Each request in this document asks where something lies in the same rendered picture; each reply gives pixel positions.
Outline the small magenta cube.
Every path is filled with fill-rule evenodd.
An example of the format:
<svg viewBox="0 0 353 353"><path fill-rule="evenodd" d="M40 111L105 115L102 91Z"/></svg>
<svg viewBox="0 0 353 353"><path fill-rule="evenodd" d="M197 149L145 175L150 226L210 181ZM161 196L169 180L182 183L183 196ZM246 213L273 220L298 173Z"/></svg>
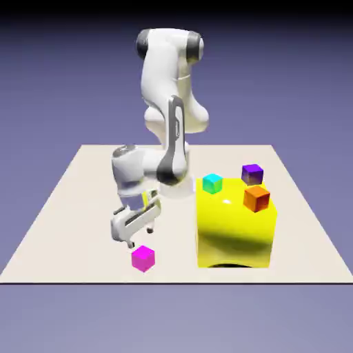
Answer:
<svg viewBox="0 0 353 353"><path fill-rule="evenodd" d="M148 271L155 264L154 250L142 245L138 247L132 254L132 267L141 272Z"/></svg>

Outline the small orange cube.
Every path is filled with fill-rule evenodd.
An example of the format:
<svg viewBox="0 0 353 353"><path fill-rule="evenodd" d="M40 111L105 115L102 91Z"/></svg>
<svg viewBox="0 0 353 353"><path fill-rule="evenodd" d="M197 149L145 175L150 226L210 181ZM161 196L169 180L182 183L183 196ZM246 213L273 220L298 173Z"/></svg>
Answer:
<svg viewBox="0 0 353 353"><path fill-rule="evenodd" d="M253 212L259 212L268 208L270 204L270 192L259 185L247 188L244 191L243 205Z"/></svg>

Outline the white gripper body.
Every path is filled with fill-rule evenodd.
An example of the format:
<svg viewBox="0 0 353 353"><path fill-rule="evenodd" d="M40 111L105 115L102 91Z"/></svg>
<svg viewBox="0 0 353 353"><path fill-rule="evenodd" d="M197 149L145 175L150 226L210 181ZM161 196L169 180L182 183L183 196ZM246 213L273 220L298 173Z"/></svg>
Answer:
<svg viewBox="0 0 353 353"><path fill-rule="evenodd" d="M161 214L161 201L154 199L147 207L131 210L129 206L114 212L110 221L111 235L115 241L125 242L142 228L154 228L155 219Z"/></svg>

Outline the small purple cube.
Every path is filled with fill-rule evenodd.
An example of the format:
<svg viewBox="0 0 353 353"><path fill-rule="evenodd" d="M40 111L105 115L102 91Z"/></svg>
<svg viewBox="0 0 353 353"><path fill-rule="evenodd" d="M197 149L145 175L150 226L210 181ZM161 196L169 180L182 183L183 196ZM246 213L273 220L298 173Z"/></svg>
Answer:
<svg viewBox="0 0 353 353"><path fill-rule="evenodd" d="M263 182L263 169L258 164L242 166L241 179L247 185L261 185Z"/></svg>

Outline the small cyan cube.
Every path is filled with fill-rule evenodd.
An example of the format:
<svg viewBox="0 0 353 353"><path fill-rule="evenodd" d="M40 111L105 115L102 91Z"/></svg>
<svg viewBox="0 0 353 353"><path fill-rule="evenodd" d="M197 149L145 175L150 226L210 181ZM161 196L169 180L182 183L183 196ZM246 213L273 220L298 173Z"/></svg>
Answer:
<svg viewBox="0 0 353 353"><path fill-rule="evenodd" d="M203 177L202 187L205 192L216 194L223 187L223 177L218 174L211 173Z"/></svg>

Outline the large yellow box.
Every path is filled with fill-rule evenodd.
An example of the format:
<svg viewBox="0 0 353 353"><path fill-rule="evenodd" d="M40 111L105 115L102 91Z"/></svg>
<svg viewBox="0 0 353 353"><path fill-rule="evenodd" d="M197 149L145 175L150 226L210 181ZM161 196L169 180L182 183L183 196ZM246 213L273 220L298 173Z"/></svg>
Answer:
<svg viewBox="0 0 353 353"><path fill-rule="evenodd" d="M224 178L222 190L210 194L196 180L196 255L200 268L270 265L277 211L272 201L253 212L243 204L246 183Z"/></svg>

